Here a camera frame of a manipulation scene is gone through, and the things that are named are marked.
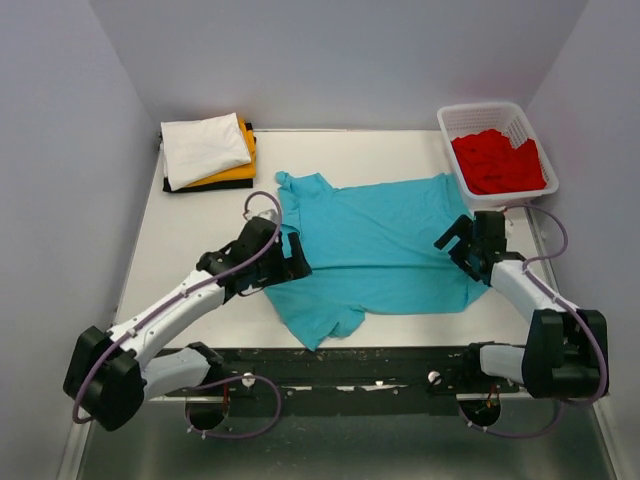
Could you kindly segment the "turquoise t shirt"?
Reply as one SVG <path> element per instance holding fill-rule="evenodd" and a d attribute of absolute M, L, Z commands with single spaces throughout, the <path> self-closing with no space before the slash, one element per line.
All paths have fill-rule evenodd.
<path fill-rule="evenodd" d="M 312 273 L 265 294 L 307 349 L 350 336 L 368 313 L 460 313 L 486 292 L 434 245 L 469 213 L 453 175 L 335 188 L 281 171 L 276 181 L 282 233 L 298 235 Z"/>

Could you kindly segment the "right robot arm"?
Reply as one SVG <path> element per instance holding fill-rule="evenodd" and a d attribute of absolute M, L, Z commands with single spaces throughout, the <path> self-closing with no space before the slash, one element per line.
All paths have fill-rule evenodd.
<path fill-rule="evenodd" d="M 435 241 L 472 280 L 508 300 L 528 322 L 522 346 L 474 343 L 460 379 L 480 392 L 496 378 L 523 387 L 532 397 L 593 403 L 608 390 L 607 323 L 597 310 L 582 309 L 554 291 L 530 269 L 530 260 L 507 247 L 500 211 L 462 215 Z"/>

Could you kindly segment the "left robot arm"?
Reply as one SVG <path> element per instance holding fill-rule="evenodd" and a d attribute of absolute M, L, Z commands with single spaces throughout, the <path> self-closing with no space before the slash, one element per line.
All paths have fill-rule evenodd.
<path fill-rule="evenodd" d="M 239 237 L 204 253 L 181 283 L 151 307 L 107 330 L 87 328 L 76 340 L 63 382 L 73 399 L 72 418 L 114 431 L 154 397 L 187 388 L 214 393 L 222 380 L 215 355 L 191 344 L 161 352 L 209 312 L 249 289 L 263 289 L 309 276 L 300 238 L 279 224 L 254 217 Z"/>

